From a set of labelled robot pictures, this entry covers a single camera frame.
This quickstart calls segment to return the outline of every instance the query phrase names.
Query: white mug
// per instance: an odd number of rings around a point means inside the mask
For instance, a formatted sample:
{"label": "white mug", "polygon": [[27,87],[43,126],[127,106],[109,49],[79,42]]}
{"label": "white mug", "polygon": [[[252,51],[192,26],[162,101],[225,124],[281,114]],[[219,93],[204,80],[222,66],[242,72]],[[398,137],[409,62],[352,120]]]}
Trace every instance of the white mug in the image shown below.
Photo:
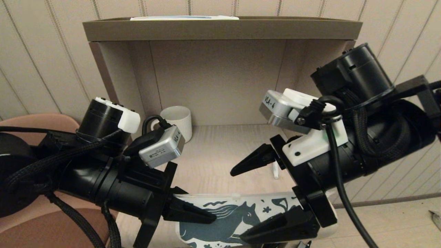
{"label": "white mug", "polygon": [[[185,143],[189,142],[193,131],[191,129],[191,112],[187,107],[172,106],[161,111],[160,116],[169,124],[176,125],[181,131],[185,139]],[[154,125],[158,124],[158,120],[153,120],[150,129],[153,130]]]}

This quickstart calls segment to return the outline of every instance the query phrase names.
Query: shelf top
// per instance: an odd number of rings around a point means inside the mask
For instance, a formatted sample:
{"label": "shelf top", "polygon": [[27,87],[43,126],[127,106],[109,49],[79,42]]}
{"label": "shelf top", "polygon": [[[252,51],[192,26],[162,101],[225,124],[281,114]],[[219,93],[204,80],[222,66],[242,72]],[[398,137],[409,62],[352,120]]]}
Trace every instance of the shelf top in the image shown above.
{"label": "shelf top", "polygon": [[84,22],[88,41],[356,40],[362,22],[316,17],[240,16],[239,20],[148,20],[130,17]]}

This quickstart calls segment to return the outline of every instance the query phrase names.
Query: screw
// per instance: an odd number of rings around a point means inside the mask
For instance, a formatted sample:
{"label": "screw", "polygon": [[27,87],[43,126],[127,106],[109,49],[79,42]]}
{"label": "screw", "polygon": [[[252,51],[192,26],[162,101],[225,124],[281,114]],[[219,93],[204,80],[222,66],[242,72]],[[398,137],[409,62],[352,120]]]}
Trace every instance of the screw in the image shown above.
{"label": "screw", "polygon": [[305,124],[305,123],[306,123],[305,118],[302,118],[302,117],[297,118],[297,124],[299,124],[299,125],[303,125],[303,124]]}

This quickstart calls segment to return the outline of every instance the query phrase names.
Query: pink chair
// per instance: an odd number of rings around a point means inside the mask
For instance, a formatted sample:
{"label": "pink chair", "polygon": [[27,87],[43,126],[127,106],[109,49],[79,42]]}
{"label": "pink chair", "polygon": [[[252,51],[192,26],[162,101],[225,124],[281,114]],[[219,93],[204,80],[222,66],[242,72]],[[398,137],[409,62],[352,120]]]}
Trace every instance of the pink chair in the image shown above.
{"label": "pink chair", "polygon": [[[63,114],[30,114],[4,120],[0,126],[46,128],[75,132],[78,123]],[[45,134],[11,132],[30,145],[38,145]],[[60,199],[77,209],[95,228],[104,243],[108,240],[108,226],[100,207],[73,196],[56,192]],[[82,230],[57,206],[39,196],[23,210],[0,218],[1,247],[93,247]]]}

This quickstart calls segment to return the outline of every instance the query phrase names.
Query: white wall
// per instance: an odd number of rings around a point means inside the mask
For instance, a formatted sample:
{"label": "white wall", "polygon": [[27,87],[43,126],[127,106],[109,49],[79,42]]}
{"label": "white wall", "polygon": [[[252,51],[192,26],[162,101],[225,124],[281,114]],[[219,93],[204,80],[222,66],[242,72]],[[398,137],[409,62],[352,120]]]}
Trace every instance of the white wall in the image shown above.
{"label": "white wall", "polygon": [[[92,97],[107,97],[81,22],[141,15],[359,20],[357,44],[370,44],[391,80],[441,78],[439,0],[1,0],[0,120],[46,112],[81,120]],[[350,182],[347,191],[354,202],[441,192],[439,142]]]}

